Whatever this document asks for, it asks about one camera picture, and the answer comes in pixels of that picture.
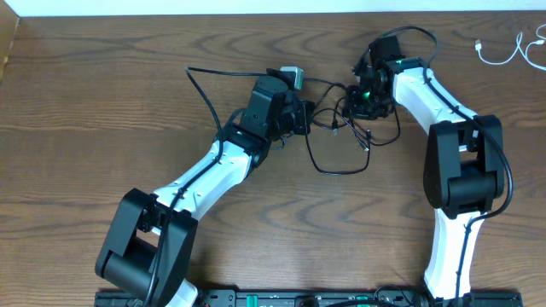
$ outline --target white wall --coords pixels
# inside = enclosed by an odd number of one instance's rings
[[[546,0],[5,0],[20,17],[546,9]]]

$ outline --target green connector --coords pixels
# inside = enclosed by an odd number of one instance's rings
[[[258,295],[247,295],[247,307],[258,307]]]
[[[357,297],[358,300],[368,300],[369,298],[367,296],[359,296]],[[370,305],[368,304],[360,304],[360,305],[357,305],[357,307],[371,307]]]

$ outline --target wire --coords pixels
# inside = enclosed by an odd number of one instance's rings
[[[404,299],[406,300],[406,302],[408,302],[408,306],[413,306],[413,303],[408,299],[408,297],[406,296],[406,294],[404,293],[404,291],[402,291],[402,289],[400,289],[399,286],[397,285],[392,285],[392,284],[389,284],[389,285],[384,285],[384,286],[381,286],[381,287],[378,287],[377,290],[375,290],[374,292],[374,299],[375,300],[379,300],[379,292],[385,288],[385,287],[391,287],[391,288],[394,288],[396,290],[399,290],[401,293],[402,293],[402,296],[404,297]]]
[[[396,102],[392,104],[392,107],[394,108],[394,117],[396,118],[396,126],[398,127],[398,132],[397,132],[396,136],[394,138],[390,139],[389,141],[386,141],[386,142],[383,142],[383,143],[375,143],[375,142],[370,141],[369,143],[371,145],[374,145],[374,146],[377,146],[377,147],[386,146],[386,145],[394,143],[400,137],[400,134],[401,134],[402,130],[400,129],[400,119],[398,118],[398,111],[396,109]],[[357,122],[351,121],[351,124],[355,125],[358,129],[360,129],[362,131],[365,131],[365,129],[361,125],[359,125]]]
[[[191,83],[194,85],[194,87],[197,89],[197,91],[199,92],[203,100],[205,101],[206,105],[211,111],[212,117],[214,118],[214,122],[216,123],[216,128],[218,129],[218,140],[219,140],[218,154],[212,160],[211,163],[205,166],[201,171],[195,174],[195,176],[189,179],[181,188],[178,189],[175,197],[172,199],[171,204],[167,208],[165,221],[163,222],[163,226],[161,227],[161,234],[160,234],[160,238],[157,245],[157,253],[154,258],[155,262],[154,262],[154,268],[152,269],[152,277],[150,278],[150,283],[148,285],[148,290],[146,292],[146,298],[144,299],[142,304],[143,307],[149,306],[150,302],[152,301],[152,297],[154,296],[154,290],[157,285],[157,274],[160,269],[161,254],[163,252],[163,245],[165,242],[167,230],[169,228],[169,222],[171,221],[171,218],[172,218],[174,207],[176,206],[179,199],[183,199],[183,195],[188,190],[188,187],[192,185],[197,179],[199,179],[203,174],[209,171],[213,166],[215,166],[215,164],[217,164],[217,162],[219,162],[219,160],[222,158],[222,153],[224,152],[224,133],[222,130],[222,125],[220,124],[220,119],[218,118],[216,110],[214,110],[214,106],[212,105],[211,101],[208,99],[203,89],[197,84],[197,81],[195,81],[190,71],[214,73],[214,74],[220,74],[220,75],[226,75],[226,76],[240,76],[240,77],[263,75],[256,72],[220,72],[220,71],[213,71],[210,69],[203,69],[203,68],[197,68],[197,67],[186,68],[186,74],[188,75],[189,81],[191,81]],[[235,118],[244,110],[245,109],[236,110],[229,118],[228,123],[235,120]]]
[[[538,40],[536,42],[529,43],[527,45],[526,53],[524,54],[524,57],[526,58],[527,63],[531,64],[531,66],[533,66],[533,67],[535,67],[537,69],[546,71],[546,67],[541,67],[540,65],[537,65],[537,64],[531,62],[531,60],[529,60],[529,55],[527,55],[527,52],[529,51],[529,47],[531,47],[532,45],[541,45],[541,44],[544,44],[544,40]]]
[[[521,52],[521,54],[523,55],[523,51],[521,50],[521,40],[522,39],[523,39],[523,32],[520,32],[518,34],[518,36],[515,37],[515,50],[514,50],[514,52],[512,53],[512,55],[507,60],[502,61],[502,62],[491,62],[491,61],[488,61],[488,60],[484,59],[481,56],[481,41],[480,40],[476,41],[475,48],[476,48],[476,51],[478,51],[479,59],[482,60],[485,64],[504,65],[504,64],[510,62],[515,57],[515,55],[518,53],[518,51]]]
[[[544,36],[538,34],[538,30],[544,28],[545,26],[546,26],[546,24],[543,24],[543,25],[541,25],[540,27],[538,27],[537,30],[535,31],[535,34],[537,34],[537,36],[540,37],[541,39],[546,39],[546,37],[544,37]]]
[[[317,113],[313,114],[311,118],[317,116],[318,114],[320,114],[322,112],[326,112],[326,111],[332,111],[332,112],[335,112],[335,113],[339,113],[336,110],[334,110],[333,108],[328,107],[328,108],[324,108],[324,109],[318,111]],[[304,118],[305,118],[305,126],[307,126],[307,117],[305,116]],[[358,132],[358,130],[356,130],[346,119],[344,119],[343,117],[341,117],[341,118],[346,122],[346,124],[353,130],[353,132],[356,135],[361,136],[362,139],[364,139],[364,140],[367,140],[367,141],[369,140],[369,137],[366,137],[366,136],[363,136],[362,134],[360,134],[360,132]],[[358,170],[355,170],[355,171],[325,171],[322,168],[320,168],[318,166],[317,162],[315,161],[315,158],[313,157],[313,153],[311,151],[311,146],[309,145],[309,133],[307,132],[307,130],[305,131],[305,144],[307,145],[307,151],[309,152],[309,157],[311,158],[311,162],[313,163],[313,166],[315,166],[315,169],[317,169],[317,171],[319,171],[320,173],[325,174],[325,175],[354,175],[354,174],[358,174],[359,172],[365,171],[368,168],[369,156],[371,154],[371,149],[369,148],[369,144],[366,144],[365,142],[363,142],[359,137],[357,137],[357,140],[358,140],[358,143],[360,144],[361,147],[363,147],[364,149],[365,148],[368,149],[368,157],[366,158],[366,165],[364,167],[362,167],[362,168],[360,168]]]
[[[188,67],[187,69],[189,69],[191,71],[195,71],[195,72],[205,72],[205,73],[219,74],[219,75],[231,76],[231,77],[262,77],[262,76],[267,76],[267,73],[262,73],[262,72],[221,72],[221,71],[217,71],[217,70],[198,68],[198,67]]]
[[[537,68],[537,69],[540,69],[540,70],[543,70],[543,71],[546,71],[546,67],[542,67],[542,66],[539,66],[535,63],[533,63],[531,60],[529,60],[529,55],[527,54],[527,50],[529,49],[530,46],[532,45],[542,45],[544,44],[544,41],[546,40],[546,37],[538,34],[538,31],[545,27],[546,24],[544,25],[541,25],[537,28],[537,30],[535,31],[535,34],[537,35],[538,38],[541,38],[537,41],[534,41],[532,43],[529,43],[527,44],[527,47],[526,47],[526,51],[523,52],[523,49],[521,48],[521,41],[523,40],[523,32],[520,32],[518,33],[518,35],[516,36],[515,38],[515,50],[514,50],[514,53],[505,61],[502,61],[502,62],[490,62],[490,61],[487,61],[486,59],[484,59],[484,57],[481,55],[481,50],[482,50],[482,46],[481,46],[481,41],[478,39],[475,43],[475,46],[474,48],[476,48],[476,51],[478,52],[478,57],[485,63],[485,64],[489,64],[489,65],[504,65],[508,62],[510,62],[514,57],[515,55],[518,53],[518,51],[521,53],[521,55],[523,56],[523,58],[527,61],[527,63],[529,63],[529,65]]]
[[[324,92],[324,94],[322,94],[321,99],[320,99],[320,100],[317,102],[317,104],[315,105],[315,110],[317,110],[317,109],[318,109],[318,106],[320,106],[321,103],[324,101],[324,98],[326,98],[326,96],[328,95],[328,92],[329,92],[331,89],[333,89],[334,87],[336,87],[336,86],[339,87],[339,88],[341,88],[341,89],[343,89],[343,90],[345,90],[345,86],[344,86],[343,84],[331,84],[331,85],[328,87],[328,89]]]
[[[324,83],[324,84],[330,84],[330,85],[338,86],[343,90],[346,90],[346,86],[344,84],[339,83],[339,82],[331,82],[331,81],[323,80],[323,79],[320,79],[320,78],[304,78],[304,81],[320,82],[320,83]]]
[[[319,78],[304,78],[305,81],[317,81],[317,82],[322,82],[322,83],[325,83],[325,84],[330,84],[330,86],[328,87],[328,89],[324,92],[324,94],[322,94],[322,97],[321,99],[317,102],[317,104],[315,105],[315,110],[318,110],[318,107],[322,104],[322,102],[324,101],[324,99],[326,98],[326,96],[328,95],[329,91],[334,88],[334,87],[339,87],[341,88],[342,90],[346,90],[346,86],[344,84],[341,84],[341,83],[335,83],[335,82],[330,82],[330,81],[327,81],[327,80],[322,80],[322,79],[319,79]],[[338,109],[338,106],[340,104],[340,101],[343,100],[343,97],[340,98],[337,103],[336,103],[336,107],[335,109],[337,110]],[[345,127],[346,124],[342,124],[341,126],[338,126],[337,128],[334,128],[334,123],[337,123],[337,120],[335,119],[335,113],[334,113],[334,120],[332,120],[332,125],[331,126],[328,126],[326,124],[323,124],[323,123],[320,123],[319,121],[317,121],[316,119],[313,119],[312,120],[313,124],[323,128],[323,129],[326,129],[326,130],[334,130],[334,129],[339,129],[339,128],[342,128],[342,127]]]

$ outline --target black mounting bracket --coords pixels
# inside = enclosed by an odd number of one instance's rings
[[[296,96],[289,72],[272,69],[267,72],[267,76],[256,80],[241,122],[224,128],[225,140],[244,148],[252,157],[248,174],[264,161],[272,142],[285,135],[303,136],[311,132],[315,103]]]
[[[96,260],[97,275],[139,299],[146,298],[157,247],[137,237],[137,230],[145,216],[158,210],[155,197],[136,188],[127,193],[119,202]],[[194,244],[197,220],[183,212],[174,214],[161,253],[153,306],[167,305],[177,292],[186,276]]]
[[[474,118],[502,148],[502,126],[494,115]],[[460,146],[476,159],[461,162]],[[428,201],[454,219],[460,213],[489,211],[504,188],[502,161],[493,145],[469,122],[430,126],[423,185]]]

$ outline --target wood grain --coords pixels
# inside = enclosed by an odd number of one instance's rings
[[[0,1],[0,81],[2,81],[3,69],[8,62],[11,44],[14,41],[19,17],[3,1]]]
[[[396,26],[432,30],[433,69],[478,113],[496,114],[516,182],[508,211],[482,228],[476,288],[515,288],[543,305],[546,285],[546,75],[519,56],[543,12],[162,16],[24,19],[0,86],[0,305],[92,304],[112,285],[94,265],[120,198],[178,177],[209,148],[214,123],[186,66],[262,72],[299,66],[352,83],[351,66]],[[429,56],[420,34],[400,35],[408,55]],[[532,49],[546,63],[543,49]],[[221,120],[245,107],[252,78],[196,75]],[[317,99],[324,86],[301,95]],[[328,100],[334,103],[334,97]],[[200,223],[189,279],[240,288],[363,288],[418,283],[433,237],[422,190],[426,135],[405,111],[398,142],[372,153],[358,176],[317,173],[292,138]],[[393,119],[365,123],[377,136]],[[324,167],[363,163],[348,131],[313,129]]]

